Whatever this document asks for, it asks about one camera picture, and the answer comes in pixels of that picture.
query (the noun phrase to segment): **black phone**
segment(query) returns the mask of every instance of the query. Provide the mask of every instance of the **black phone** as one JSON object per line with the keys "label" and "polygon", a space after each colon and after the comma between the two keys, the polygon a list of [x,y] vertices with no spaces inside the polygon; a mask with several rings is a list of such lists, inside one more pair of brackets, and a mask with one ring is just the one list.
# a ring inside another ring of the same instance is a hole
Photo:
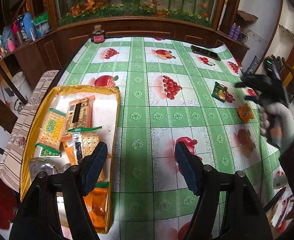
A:
{"label": "black phone", "polygon": [[212,52],[212,51],[210,51],[208,49],[204,49],[204,48],[200,48],[200,47],[196,47],[196,46],[192,45],[191,50],[195,54],[199,54],[199,55],[202,55],[202,56],[210,57],[212,59],[221,61],[221,59],[220,59],[220,57],[218,56],[217,53]]}

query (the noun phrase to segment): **metal bolt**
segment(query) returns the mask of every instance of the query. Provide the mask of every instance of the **metal bolt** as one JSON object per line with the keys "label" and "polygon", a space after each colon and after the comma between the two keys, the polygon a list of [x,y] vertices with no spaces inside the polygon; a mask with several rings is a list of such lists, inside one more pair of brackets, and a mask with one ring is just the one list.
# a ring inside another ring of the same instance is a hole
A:
{"label": "metal bolt", "polygon": [[237,171],[237,175],[239,177],[245,177],[246,176],[246,174],[243,171]]}
{"label": "metal bolt", "polygon": [[212,171],[212,169],[213,169],[213,168],[212,168],[212,166],[210,166],[210,165],[205,165],[205,166],[204,166],[204,170],[205,170],[205,171]]}
{"label": "metal bolt", "polygon": [[76,172],[79,170],[79,166],[78,165],[73,165],[70,167],[72,172]]}
{"label": "metal bolt", "polygon": [[43,178],[43,177],[45,177],[47,175],[47,173],[45,172],[45,171],[41,171],[41,172],[39,172],[38,174],[37,174],[37,177],[38,178]]}

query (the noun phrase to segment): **gloved hand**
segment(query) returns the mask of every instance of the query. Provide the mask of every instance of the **gloved hand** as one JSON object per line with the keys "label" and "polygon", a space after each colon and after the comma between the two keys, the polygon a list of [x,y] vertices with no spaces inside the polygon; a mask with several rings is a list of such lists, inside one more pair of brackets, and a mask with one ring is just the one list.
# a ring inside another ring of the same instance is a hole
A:
{"label": "gloved hand", "polygon": [[[262,107],[260,108],[260,123],[261,130],[260,134],[262,136],[266,135],[266,130],[269,128],[269,121],[266,110]],[[294,117],[290,110],[281,103],[273,103],[267,107],[267,112],[274,115],[279,115],[282,118],[281,126],[283,130],[283,138],[281,141],[280,153],[285,152],[294,141]]]}

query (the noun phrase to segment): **cork lid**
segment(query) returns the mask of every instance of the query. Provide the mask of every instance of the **cork lid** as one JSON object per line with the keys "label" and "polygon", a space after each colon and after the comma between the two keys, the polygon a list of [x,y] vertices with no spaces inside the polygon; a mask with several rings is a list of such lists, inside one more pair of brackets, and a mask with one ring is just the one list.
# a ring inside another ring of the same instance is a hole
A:
{"label": "cork lid", "polygon": [[101,31],[102,30],[102,26],[101,25],[95,25],[95,31]]}

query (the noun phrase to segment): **jar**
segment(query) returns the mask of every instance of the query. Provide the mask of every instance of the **jar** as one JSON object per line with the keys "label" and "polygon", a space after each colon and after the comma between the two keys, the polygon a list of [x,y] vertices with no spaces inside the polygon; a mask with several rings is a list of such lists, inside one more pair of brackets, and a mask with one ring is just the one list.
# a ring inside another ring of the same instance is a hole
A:
{"label": "jar", "polygon": [[102,43],[105,41],[105,31],[102,30],[101,25],[95,25],[95,30],[93,31],[91,42]]}

